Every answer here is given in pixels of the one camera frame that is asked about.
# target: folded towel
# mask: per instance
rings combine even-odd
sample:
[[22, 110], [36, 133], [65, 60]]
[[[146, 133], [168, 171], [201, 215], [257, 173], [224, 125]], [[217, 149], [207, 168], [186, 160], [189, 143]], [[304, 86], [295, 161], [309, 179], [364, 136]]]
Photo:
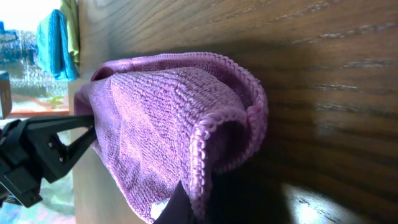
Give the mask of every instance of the folded towel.
[[60, 11], [67, 21], [68, 52], [73, 62], [79, 64], [79, 18], [76, 0], [61, 0]]
[[73, 81], [78, 78], [75, 64], [68, 53], [68, 36], [64, 17], [54, 10], [37, 28], [38, 66], [51, 73], [56, 80]]
[[147, 223], [152, 204], [170, 198], [179, 180], [203, 221], [211, 172], [240, 166], [265, 136], [264, 90], [222, 55], [117, 60], [91, 81], [75, 95], [75, 114], [94, 114], [93, 148]]

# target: green towel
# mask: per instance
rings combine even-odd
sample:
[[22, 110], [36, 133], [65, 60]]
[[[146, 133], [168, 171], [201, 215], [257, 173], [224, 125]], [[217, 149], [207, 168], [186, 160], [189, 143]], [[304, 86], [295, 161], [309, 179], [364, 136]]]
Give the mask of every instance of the green towel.
[[60, 11], [67, 20], [68, 52], [73, 62], [79, 64], [80, 34], [76, 0], [61, 0]]

